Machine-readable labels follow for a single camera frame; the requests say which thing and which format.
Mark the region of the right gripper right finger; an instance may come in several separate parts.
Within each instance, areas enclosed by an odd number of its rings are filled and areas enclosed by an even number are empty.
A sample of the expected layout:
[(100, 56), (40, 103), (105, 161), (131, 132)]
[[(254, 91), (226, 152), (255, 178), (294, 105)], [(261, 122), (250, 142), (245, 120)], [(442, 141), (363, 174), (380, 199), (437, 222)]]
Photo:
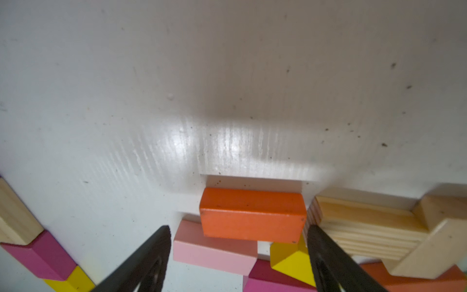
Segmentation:
[(307, 233), (308, 253), (319, 292), (386, 292), (319, 226)]

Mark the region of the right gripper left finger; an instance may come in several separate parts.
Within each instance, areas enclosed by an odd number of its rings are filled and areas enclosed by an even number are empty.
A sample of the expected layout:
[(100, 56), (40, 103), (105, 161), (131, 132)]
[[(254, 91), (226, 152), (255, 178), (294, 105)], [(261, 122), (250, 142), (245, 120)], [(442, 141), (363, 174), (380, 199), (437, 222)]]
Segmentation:
[(160, 292), (163, 288), (169, 255), (171, 232), (169, 226), (161, 226), (94, 292)]

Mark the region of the orange block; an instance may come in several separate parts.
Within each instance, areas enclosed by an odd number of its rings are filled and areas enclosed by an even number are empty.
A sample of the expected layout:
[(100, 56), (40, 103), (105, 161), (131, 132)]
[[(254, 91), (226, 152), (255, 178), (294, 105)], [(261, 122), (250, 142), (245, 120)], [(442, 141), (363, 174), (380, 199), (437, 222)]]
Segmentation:
[(199, 204), (204, 235), (297, 243), (307, 212), (299, 193), (206, 188)]

